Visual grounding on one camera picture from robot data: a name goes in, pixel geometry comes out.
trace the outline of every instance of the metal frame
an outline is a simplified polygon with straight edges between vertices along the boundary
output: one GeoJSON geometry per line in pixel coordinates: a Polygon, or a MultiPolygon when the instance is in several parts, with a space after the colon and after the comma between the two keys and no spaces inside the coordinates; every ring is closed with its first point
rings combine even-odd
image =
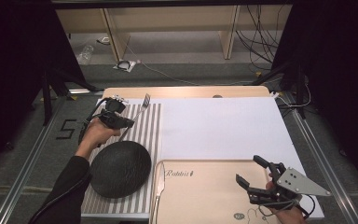
{"type": "MultiPolygon", "coordinates": [[[[293,102],[295,99],[290,96],[287,97],[287,100],[293,102]]],[[[342,183],[339,181],[336,173],[334,172],[333,167],[330,165],[328,159],[324,155],[324,152],[318,141],[316,140],[316,137],[310,129],[310,126],[308,125],[307,121],[305,119],[302,119],[301,115],[297,112],[297,110],[294,111],[293,117],[296,120],[300,131],[304,135],[304,138],[307,141],[310,151],[314,159],[317,161],[319,168],[324,175],[324,179],[330,187],[332,194],[336,198],[337,204],[340,207],[345,219],[348,221],[348,223],[358,223],[358,211],[354,206],[350,195],[345,190],[342,183]]]]}
{"type": "Polygon", "coordinates": [[[21,171],[19,175],[17,176],[16,180],[14,181],[14,184],[10,188],[10,191],[8,192],[5,200],[0,206],[0,224],[1,223],[7,223],[8,219],[11,215],[11,213],[14,210],[14,207],[19,200],[21,196],[21,192],[28,181],[28,178],[31,174],[31,172],[34,169],[34,165],[37,162],[37,159],[39,158],[40,152],[42,151],[42,148],[46,144],[47,137],[51,131],[51,128],[55,122],[55,119],[57,118],[57,115],[62,109],[63,104],[65,103],[66,97],[59,97],[57,100],[57,105],[55,106],[54,113],[51,117],[51,120],[48,122],[46,126],[43,126],[39,136],[37,137],[34,146],[25,161],[24,165],[21,168],[21,171]]]}

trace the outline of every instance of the cable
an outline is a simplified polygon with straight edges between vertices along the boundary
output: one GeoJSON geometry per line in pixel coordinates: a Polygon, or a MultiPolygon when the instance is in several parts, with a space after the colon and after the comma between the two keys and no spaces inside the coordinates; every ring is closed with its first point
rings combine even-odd
{"type": "MultiPolygon", "coordinates": [[[[257,22],[255,21],[255,18],[254,18],[254,16],[253,16],[252,12],[251,12],[251,9],[249,8],[249,5],[247,5],[246,7],[247,7],[247,9],[248,9],[249,15],[251,16],[254,25],[255,25],[254,40],[255,40],[256,34],[259,33],[260,38],[261,38],[261,41],[262,41],[263,43],[267,44],[268,42],[265,40],[264,36],[261,34],[261,29],[260,29],[260,28],[261,28],[261,21],[260,21],[260,17],[261,17],[261,6],[260,6],[260,5],[257,5],[257,6],[256,6],[257,22]]],[[[264,49],[264,51],[266,52],[266,56],[267,56],[268,60],[269,60],[270,62],[272,62],[272,60],[269,58],[268,52],[266,51],[264,44],[263,44],[263,49],[264,49]]]]}
{"type": "Polygon", "coordinates": [[[272,63],[272,61],[271,61],[269,58],[264,57],[264,55],[266,55],[266,54],[261,55],[260,53],[258,53],[257,51],[255,51],[255,50],[252,48],[252,46],[249,46],[249,45],[241,38],[241,36],[239,35],[238,31],[236,31],[236,34],[237,34],[238,38],[240,39],[241,43],[242,43],[250,52],[252,52],[253,54],[257,55],[259,58],[262,58],[262,59],[264,59],[265,61],[267,61],[267,62],[269,62],[269,63],[272,63]]]}
{"type": "Polygon", "coordinates": [[[263,204],[258,205],[258,210],[260,211],[261,214],[263,214],[264,217],[272,217],[272,216],[277,215],[281,211],[284,211],[284,210],[288,209],[289,207],[292,207],[295,204],[296,204],[295,200],[291,200],[291,201],[287,201],[287,202],[278,202],[278,203],[263,203],[263,204]],[[268,206],[271,206],[271,205],[280,205],[280,204],[287,204],[287,205],[285,207],[277,210],[274,213],[271,212],[270,214],[265,214],[264,211],[261,209],[261,206],[268,207],[268,206]]]}
{"type": "Polygon", "coordinates": [[[310,210],[309,212],[309,216],[313,213],[313,211],[315,211],[315,206],[316,206],[316,203],[315,203],[315,200],[313,200],[312,197],[310,197],[309,194],[306,194],[311,200],[312,200],[312,203],[313,203],[313,206],[312,206],[312,209],[310,210]]]}
{"type": "Polygon", "coordinates": [[[270,47],[270,45],[269,45],[269,38],[267,37],[267,41],[266,41],[266,40],[264,39],[264,36],[261,35],[261,30],[263,31],[264,34],[266,33],[266,31],[264,30],[263,24],[261,23],[261,20],[260,20],[260,18],[261,18],[261,6],[260,6],[260,5],[257,5],[257,13],[256,13],[256,15],[257,15],[257,24],[258,24],[258,27],[259,27],[258,33],[260,33],[261,39],[262,39],[263,41],[265,41],[265,45],[263,45],[263,49],[264,49],[264,51],[267,53],[267,51],[266,51],[266,49],[265,49],[265,46],[267,46],[268,52],[271,54],[272,59],[273,59],[275,56],[274,56],[274,54],[273,54],[272,51],[271,51],[271,47],[270,47]]]}
{"type": "MultiPolygon", "coordinates": [[[[251,39],[249,39],[248,37],[246,37],[246,35],[244,35],[244,34],[242,33],[242,31],[236,31],[236,32],[237,32],[237,34],[238,34],[238,32],[240,32],[241,36],[242,36],[243,38],[245,38],[246,40],[248,40],[248,41],[254,41],[254,40],[251,40],[251,39]]],[[[260,45],[264,45],[264,44],[265,44],[265,43],[258,42],[258,41],[254,41],[254,43],[255,43],[255,44],[260,44],[260,45]]],[[[278,46],[273,45],[273,44],[269,44],[269,46],[272,47],[272,48],[275,48],[275,49],[278,48],[278,46]]]]}
{"type": "MultiPolygon", "coordinates": [[[[305,84],[305,87],[307,88],[308,94],[310,95],[310,88],[308,88],[308,84],[305,84]]],[[[310,101],[311,101],[311,97],[310,97],[306,104],[303,104],[303,105],[292,105],[292,104],[287,104],[286,101],[284,101],[283,98],[280,97],[280,96],[278,96],[277,98],[280,99],[280,100],[282,100],[282,101],[283,101],[286,105],[288,105],[289,107],[301,107],[301,106],[309,105],[309,104],[310,104],[310,101]]]]}
{"type": "Polygon", "coordinates": [[[289,0],[287,0],[287,1],[280,7],[280,9],[278,10],[277,23],[276,23],[276,27],[275,27],[275,38],[274,38],[275,43],[277,43],[277,42],[276,42],[276,38],[277,38],[277,35],[278,35],[279,15],[281,14],[281,11],[282,11],[283,7],[286,6],[286,4],[287,4],[288,2],[289,2],[289,0]]]}
{"type": "MultiPolygon", "coordinates": [[[[135,57],[138,58],[138,56],[133,52],[133,50],[127,45],[127,43],[123,42],[125,45],[126,45],[126,48],[130,50],[130,52],[135,55],[135,57]]],[[[170,78],[174,81],[179,81],[179,82],[184,82],[184,83],[187,83],[187,84],[190,84],[190,85],[194,85],[194,86],[211,86],[211,85],[202,85],[202,84],[199,84],[199,83],[195,83],[195,82],[191,82],[191,81],[186,81],[186,80],[182,80],[182,79],[179,79],[179,78],[175,78],[175,77],[171,77],[157,69],[154,69],[154,68],[151,68],[149,67],[147,64],[145,63],[142,63],[142,65],[149,69],[150,71],[153,71],[153,72],[157,72],[159,74],[162,74],[163,76],[167,77],[167,78],[170,78]]],[[[231,82],[231,83],[223,83],[223,84],[213,84],[213,86],[232,86],[232,85],[235,85],[235,84],[240,84],[240,83],[252,83],[252,81],[238,81],[238,82],[231,82]]]]}

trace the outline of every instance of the human arm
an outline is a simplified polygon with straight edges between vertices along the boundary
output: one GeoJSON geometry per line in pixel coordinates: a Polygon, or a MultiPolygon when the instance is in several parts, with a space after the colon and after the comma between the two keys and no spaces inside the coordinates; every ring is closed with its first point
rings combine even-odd
{"type": "Polygon", "coordinates": [[[80,223],[81,204],[90,183],[89,158],[93,149],[120,130],[107,128],[99,119],[89,124],[82,142],[57,178],[53,190],[29,223],[80,223]]]}

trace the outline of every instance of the fork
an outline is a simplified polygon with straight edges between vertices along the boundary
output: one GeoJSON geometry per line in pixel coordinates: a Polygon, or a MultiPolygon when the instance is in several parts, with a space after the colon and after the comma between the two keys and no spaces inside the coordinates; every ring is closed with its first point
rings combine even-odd
{"type": "MultiPolygon", "coordinates": [[[[146,111],[146,109],[149,107],[149,103],[150,103],[150,95],[146,94],[144,102],[142,103],[141,109],[138,111],[138,113],[135,115],[135,118],[133,118],[133,121],[136,121],[138,119],[138,116],[142,113],[144,113],[144,111],[146,111]]],[[[123,141],[124,137],[127,135],[127,132],[129,131],[130,127],[126,129],[126,131],[124,131],[124,133],[120,136],[120,138],[118,139],[119,142],[123,141]]]]}

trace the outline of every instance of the circular logo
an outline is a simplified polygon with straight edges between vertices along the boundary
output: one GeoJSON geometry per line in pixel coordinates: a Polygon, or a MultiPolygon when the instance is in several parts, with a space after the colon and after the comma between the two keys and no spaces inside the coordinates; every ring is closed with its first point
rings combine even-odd
{"type": "Polygon", "coordinates": [[[234,214],[234,217],[235,217],[235,219],[237,219],[237,220],[242,220],[242,219],[245,218],[245,215],[242,214],[242,213],[236,213],[236,214],[234,214]]]}

